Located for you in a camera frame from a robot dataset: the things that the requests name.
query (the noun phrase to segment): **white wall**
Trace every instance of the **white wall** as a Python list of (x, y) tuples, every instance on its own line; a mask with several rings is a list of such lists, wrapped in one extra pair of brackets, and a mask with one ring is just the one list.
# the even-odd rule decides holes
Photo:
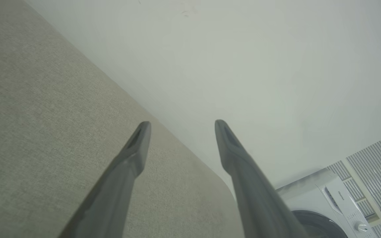
[(215, 119), (275, 186), (381, 139), (381, 1), (26, 1), (230, 187)]

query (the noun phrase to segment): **washing machine door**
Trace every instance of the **washing machine door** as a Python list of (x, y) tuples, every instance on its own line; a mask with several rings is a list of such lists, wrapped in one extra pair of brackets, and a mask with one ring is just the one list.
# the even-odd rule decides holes
[(329, 218), (311, 211), (292, 211), (310, 238), (348, 238), (340, 226)]

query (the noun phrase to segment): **hisense logo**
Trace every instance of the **hisense logo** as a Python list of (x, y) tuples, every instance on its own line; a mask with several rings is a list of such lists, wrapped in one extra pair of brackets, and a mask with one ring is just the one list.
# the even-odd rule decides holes
[(345, 200), (345, 199), (343, 198), (342, 194), (340, 193), (340, 191), (337, 191), (337, 192), (339, 193), (339, 195), (340, 195), (340, 197), (342, 198), (342, 200)]

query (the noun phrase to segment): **washing machine dial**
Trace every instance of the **washing machine dial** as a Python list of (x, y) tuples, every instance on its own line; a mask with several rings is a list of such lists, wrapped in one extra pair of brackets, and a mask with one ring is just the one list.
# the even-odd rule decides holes
[(355, 229), (362, 232), (368, 232), (368, 226), (361, 221), (355, 223)]

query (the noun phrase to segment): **washing machine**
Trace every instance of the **washing machine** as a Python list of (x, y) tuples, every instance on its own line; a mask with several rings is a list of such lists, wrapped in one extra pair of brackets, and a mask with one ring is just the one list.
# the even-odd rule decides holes
[(322, 169), (277, 190), (309, 237), (375, 238), (340, 178)]

